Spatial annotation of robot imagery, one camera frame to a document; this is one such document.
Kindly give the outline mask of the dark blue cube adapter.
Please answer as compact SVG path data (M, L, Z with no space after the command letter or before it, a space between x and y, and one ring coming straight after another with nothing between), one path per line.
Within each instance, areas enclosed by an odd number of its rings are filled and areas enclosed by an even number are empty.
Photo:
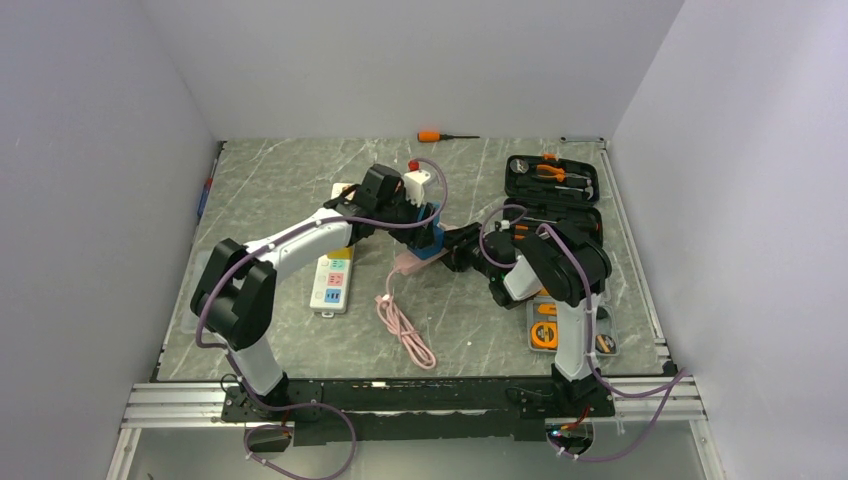
M444 231L434 232L430 229L417 227L411 230L407 249L421 259L426 259L434 253L438 253L444 245Z

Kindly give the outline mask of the light blue cube adapter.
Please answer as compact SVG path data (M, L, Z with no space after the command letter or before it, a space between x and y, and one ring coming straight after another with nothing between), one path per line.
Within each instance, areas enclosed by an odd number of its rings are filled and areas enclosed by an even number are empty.
M439 202L427 202L418 210L416 222L420 223L421 229L430 229L434 232L440 232L442 228L439 226L440 212L442 204Z

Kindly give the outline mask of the white power strip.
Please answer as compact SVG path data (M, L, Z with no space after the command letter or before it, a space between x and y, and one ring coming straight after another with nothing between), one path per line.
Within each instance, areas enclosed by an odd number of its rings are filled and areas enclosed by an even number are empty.
M347 311L352 278L353 258L349 261L331 260L321 256L316 263L310 309L324 318Z

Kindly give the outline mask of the black tool case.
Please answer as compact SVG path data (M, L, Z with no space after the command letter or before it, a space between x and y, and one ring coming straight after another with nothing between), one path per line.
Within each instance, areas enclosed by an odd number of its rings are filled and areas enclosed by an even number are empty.
M536 165L548 164L564 169L564 183L539 181ZM512 155L506 160L504 175L506 205L518 205L520 211L505 211L503 217L516 220L512 228L517 238L542 223L567 221L598 244L603 243L603 219L595 204L600 199L600 181L595 167L560 158L554 154Z

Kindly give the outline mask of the grey tool tray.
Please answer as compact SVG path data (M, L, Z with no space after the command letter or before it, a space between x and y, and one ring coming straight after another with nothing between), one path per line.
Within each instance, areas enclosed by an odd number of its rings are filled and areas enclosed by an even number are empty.
M528 330L528 346L531 351L553 354L555 351L532 349L529 340L529 330L537 322L550 321L557 324L557 311L550 297L536 297L526 303L526 327ZM596 313L594 348L599 357L614 357L620 352L619 338L616 330L613 312L607 307L600 306Z

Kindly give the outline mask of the clear plastic screw box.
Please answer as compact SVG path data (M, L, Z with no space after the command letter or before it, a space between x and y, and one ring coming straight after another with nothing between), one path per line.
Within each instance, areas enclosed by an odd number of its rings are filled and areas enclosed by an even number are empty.
M184 299L182 300L182 313L179 318L179 330L186 335L194 335L198 323L198 316L191 310L191 299L197 288L199 280L211 256L210 250L200 251L195 258L190 270L189 280L186 287Z

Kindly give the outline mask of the pink power strip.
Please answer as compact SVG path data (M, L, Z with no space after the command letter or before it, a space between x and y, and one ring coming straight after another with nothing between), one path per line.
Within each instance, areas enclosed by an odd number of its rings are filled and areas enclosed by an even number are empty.
M438 253L434 253L426 259L421 259L411 251L404 251L397 255L391 273L399 273L404 276L414 274L424 267L440 260L448 253L448 250L442 248Z

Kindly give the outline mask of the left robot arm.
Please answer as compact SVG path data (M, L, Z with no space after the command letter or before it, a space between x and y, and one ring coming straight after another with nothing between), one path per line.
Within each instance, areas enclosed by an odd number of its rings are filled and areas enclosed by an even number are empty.
M246 244L226 238L215 245L190 301L198 318L195 342L225 351L258 417L279 417L289 401L288 376L267 338L278 284L377 230L407 245L432 244L440 209L426 202L426 187L442 177L375 164L307 219Z

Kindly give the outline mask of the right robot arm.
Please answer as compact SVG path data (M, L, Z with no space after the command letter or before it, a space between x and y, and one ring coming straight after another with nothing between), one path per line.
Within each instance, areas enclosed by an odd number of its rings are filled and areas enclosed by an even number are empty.
M518 239L503 231L485 237L481 233L479 223L446 231L443 263L452 271L482 274L493 300L503 308L548 292L557 320L554 367L564 378L552 386L551 401L564 415L578 413L590 399L582 380L593 375L588 342L598 297L612 273L608 254L569 221L542 223Z

